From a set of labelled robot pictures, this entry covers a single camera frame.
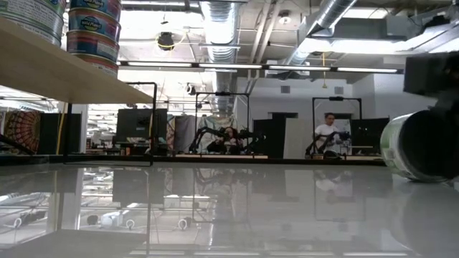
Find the silver duct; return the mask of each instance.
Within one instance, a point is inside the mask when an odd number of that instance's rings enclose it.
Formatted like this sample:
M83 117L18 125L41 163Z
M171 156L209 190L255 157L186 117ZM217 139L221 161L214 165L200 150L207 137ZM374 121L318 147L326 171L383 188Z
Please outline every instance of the silver duct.
M312 34L335 26L343 15L357 2L357 0L323 0L316 19L307 26L306 39L303 40L298 48L289 58L284 61L285 65L302 65L308 58L308 37Z
M228 45L236 42L237 13L240 4L234 2L211 1L202 2L201 10L205 18L204 28L210 62L233 63L236 58L236 49ZM212 75L212 84L217 92L236 92L236 77L231 72L215 72ZM218 112L227 114L232 111L233 97L217 97Z

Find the ceiling light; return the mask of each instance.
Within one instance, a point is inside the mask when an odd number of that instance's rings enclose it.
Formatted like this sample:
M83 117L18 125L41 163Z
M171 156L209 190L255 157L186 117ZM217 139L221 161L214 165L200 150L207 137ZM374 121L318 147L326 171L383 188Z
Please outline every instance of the ceiling light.
M405 252L346 252L343 253L344 256L353 256L353 257L403 257L408 256Z
M128 62L131 66L145 66L145 67L191 67L190 63L182 62Z
M261 69L259 64L199 64L201 68Z
M331 51L347 54L393 54L396 44L387 40L339 39L331 45Z
M396 73L397 69L338 67L338 72Z
M279 23L282 25L289 24L292 19L290 18L290 11L289 10L282 10L279 13Z
M291 66L291 65L270 65L270 70L286 71L330 71L330 67L312 67L312 66Z

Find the stacked cans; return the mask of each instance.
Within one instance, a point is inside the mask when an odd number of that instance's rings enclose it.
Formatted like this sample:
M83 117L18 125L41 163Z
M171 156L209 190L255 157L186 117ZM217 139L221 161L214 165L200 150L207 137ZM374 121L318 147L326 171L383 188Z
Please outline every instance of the stacked cans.
M71 0L67 52L118 76L120 0Z
M0 16L60 47L65 0L0 0Z

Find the metal can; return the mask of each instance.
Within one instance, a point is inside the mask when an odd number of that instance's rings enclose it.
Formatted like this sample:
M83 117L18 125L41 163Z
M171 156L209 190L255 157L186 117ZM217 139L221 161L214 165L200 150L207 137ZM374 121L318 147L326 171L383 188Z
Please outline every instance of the metal can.
M22 19L18 19L13 16L4 16L4 17L7 18L9 21L19 25L22 29L26 29L33 34L40 36L42 39L48 41L49 43L60 47L61 45L60 37L57 37L56 35L51 34L51 32L46 31L41 27L37 27L36 24L33 24L29 21L24 21Z
M120 0L71 0L70 9L77 7L98 10L104 14L110 15L117 22L120 21L122 9Z
M76 57L90 63L92 66L98 68L102 72L111 75L115 78L118 77L118 66L115 62L109 59L98 57L93 54L74 54Z
M73 54L94 54L116 62L120 46L107 36L88 31L67 33L67 52Z
M436 183L448 180L436 166L443 160L429 155L446 151L436 148L438 144L435 145L435 141L441 140L433 137L438 132L448 134L445 124L439 115L430 110L395 118L381 135L384 162L392 172L413 181Z
M61 35L64 20L44 1L35 0L0 0L0 15L15 16L33 23L36 27L51 30L53 34Z
M74 8L69 11L69 30L97 32L118 42L121 25L101 11Z
M65 12L65 7L67 6L67 2L65 0L35 0L44 2L48 5L51 9L55 11L56 14L62 16Z

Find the colorful tapestry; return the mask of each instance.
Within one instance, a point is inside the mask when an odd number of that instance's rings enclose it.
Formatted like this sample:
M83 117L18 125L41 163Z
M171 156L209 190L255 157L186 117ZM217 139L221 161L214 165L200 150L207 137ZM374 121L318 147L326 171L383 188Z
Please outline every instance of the colorful tapestry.
M40 137L40 112L7 112L4 124L6 137L37 152Z
M174 150L174 136L175 136L175 117L173 115L167 115L167 129L166 129L166 141L167 150Z
M0 134L4 134L6 112L0 112Z
M219 130L220 128L226 128L226 127L233 127L236 128L236 120L234 117L230 118L219 118L219 117L205 117L201 118L199 121L199 126L198 128L203 128L204 126L207 126L208 128L212 128L215 130ZM206 147L216 139L217 137L215 135L212 135L210 133L206 133L202 139L201 143L199 144L199 152L203 152L206 150Z

